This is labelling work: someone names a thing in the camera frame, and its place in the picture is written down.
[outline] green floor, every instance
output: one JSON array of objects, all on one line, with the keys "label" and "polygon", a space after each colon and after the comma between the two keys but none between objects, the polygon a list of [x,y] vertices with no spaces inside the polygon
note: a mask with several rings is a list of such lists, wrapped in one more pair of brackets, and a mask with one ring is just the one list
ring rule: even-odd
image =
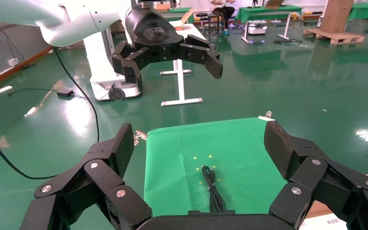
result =
[{"label": "green floor", "polygon": [[[302,39],[301,24],[292,22],[289,37]],[[368,23],[350,22],[348,31],[365,33],[357,45],[330,46],[327,41],[303,39],[300,46],[273,44],[284,24],[270,25],[264,43],[245,44],[240,31],[212,37],[224,71],[216,80],[203,66],[184,62],[187,98],[201,104],[160,107],[178,98],[176,78],[159,76],[172,62],[151,64],[142,70],[144,95],[137,99],[95,103],[101,140],[115,136],[124,122],[148,132],[159,127],[256,117],[273,117],[290,134],[315,141],[334,160],[368,173],[368,142],[356,135],[368,130]],[[84,50],[61,51],[65,65],[81,86],[90,77]],[[60,89],[74,87],[54,54],[37,66],[20,71],[0,87]],[[25,116],[32,108],[34,113]],[[74,166],[96,140],[89,104],[80,98],[60,100],[53,92],[23,91],[0,95],[0,147],[20,169],[32,176],[47,176]],[[136,147],[125,181],[143,195],[145,143]],[[0,230],[18,229],[35,188],[43,181],[16,174],[0,157]],[[96,207],[73,225],[74,229],[112,229]]]}]

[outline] coiled black cable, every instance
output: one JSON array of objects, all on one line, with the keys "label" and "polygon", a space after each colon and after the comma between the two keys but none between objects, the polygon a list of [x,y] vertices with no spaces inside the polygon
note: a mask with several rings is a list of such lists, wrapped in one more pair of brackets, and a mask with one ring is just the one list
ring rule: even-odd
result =
[{"label": "coiled black cable", "polygon": [[209,212],[223,212],[226,210],[225,201],[218,193],[215,187],[215,172],[208,166],[202,167],[202,174],[204,175],[205,181],[208,185],[209,191]]}]

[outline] power adapter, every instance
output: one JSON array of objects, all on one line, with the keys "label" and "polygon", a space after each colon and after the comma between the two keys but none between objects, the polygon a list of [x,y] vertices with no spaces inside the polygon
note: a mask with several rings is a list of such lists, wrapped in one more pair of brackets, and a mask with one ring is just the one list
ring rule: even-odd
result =
[{"label": "power adapter", "polygon": [[58,97],[71,97],[74,95],[74,91],[72,89],[61,89],[57,91]]}]

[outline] black power cord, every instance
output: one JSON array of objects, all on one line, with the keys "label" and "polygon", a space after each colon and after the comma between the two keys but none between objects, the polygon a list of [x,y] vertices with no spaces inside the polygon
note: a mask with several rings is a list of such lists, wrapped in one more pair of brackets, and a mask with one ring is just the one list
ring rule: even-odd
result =
[{"label": "black power cord", "polygon": [[12,162],[9,161],[9,159],[5,156],[5,154],[3,154],[3,152],[0,150],[0,156],[2,157],[2,159],[13,169],[15,170],[17,173],[19,173],[20,175],[26,177],[27,179],[32,179],[32,180],[43,180],[43,179],[50,179],[53,178],[57,175],[54,176],[45,176],[45,177],[32,177],[32,176],[28,176],[25,173],[23,173],[22,171],[20,171],[18,168],[16,168],[16,166],[14,166],[12,164]]},{"label": "black power cord", "polygon": [[21,92],[21,91],[25,91],[25,90],[39,90],[39,91],[51,91],[51,92],[57,92],[57,90],[49,90],[49,89],[40,89],[40,88],[25,88],[25,89],[20,89],[20,90],[15,90],[12,92],[9,92],[8,95],[12,96],[13,94],[17,93],[17,92]]},{"label": "black power cord", "polygon": [[204,175],[205,181],[208,185],[209,191],[209,212],[223,212],[226,210],[225,201],[218,193],[215,187],[215,172],[208,166],[202,167],[202,174]]},{"label": "black power cord", "polygon": [[68,70],[66,69],[66,67],[64,66],[63,61],[61,60],[60,56],[58,55],[57,49],[55,47],[53,47],[54,52],[56,53],[56,56],[61,64],[61,66],[63,67],[64,71],[66,72],[66,74],[68,75],[68,77],[71,79],[71,81],[75,84],[75,86],[81,91],[82,94],[84,94],[85,98],[87,99],[87,101],[90,103],[92,110],[94,111],[95,114],[95,122],[96,122],[96,132],[97,132],[97,141],[96,143],[99,143],[99,124],[98,124],[98,115],[96,113],[95,107],[92,104],[90,98],[87,96],[87,94],[84,92],[84,90],[81,89],[81,87],[78,85],[78,83],[72,78],[72,76],[70,75],[70,73],[68,72]]}]

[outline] white table leg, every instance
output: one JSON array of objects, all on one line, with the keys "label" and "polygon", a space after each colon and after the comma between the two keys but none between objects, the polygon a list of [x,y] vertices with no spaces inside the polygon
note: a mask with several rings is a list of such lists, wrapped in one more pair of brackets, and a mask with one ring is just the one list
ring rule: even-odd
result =
[{"label": "white table leg", "polygon": [[290,39],[290,38],[287,37],[287,30],[288,30],[288,24],[290,24],[290,17],[291,17],[291,12],[288,13],[288,18],[287,18],[286,29],[284,31],[284,35],[280,35],[280,34],[278,35],[279,37],[284,38],[286,40]]},{"label": "white table leg", "polygon": [[246,20],[246,23],[245,23],[245,33],[243,34],[243,37],[241,37],[241,39],[244,42],[246,42],[246,44],[249,44],[249,40],[247,39],[248,23],[249,23],[249,21]]},{"label": "white table leg", "polygon": [[[160,72],[160,75],[177,74],[178,73],[177,60],[172,61],[172,65],[174,67],[173,71],[162,71],[162,72]],[[192,71],[190,69],[184,69],[182,71],[183,71],[183,73],[192,73]]]},{"label": "white table leg", "polygon": [[174,71],[169,71],[169,72],[174,72],[175,74],[177,74],[178,100],[162,102],[161,105],[168,106],[168,105],[175,105],[175,104],[201,103],[202,98],[185,99],[185,91],[184,91],[184,71],[185,70],[183,70],[183,61],[180,59],[174,60],[173,65],[174,65]]}]

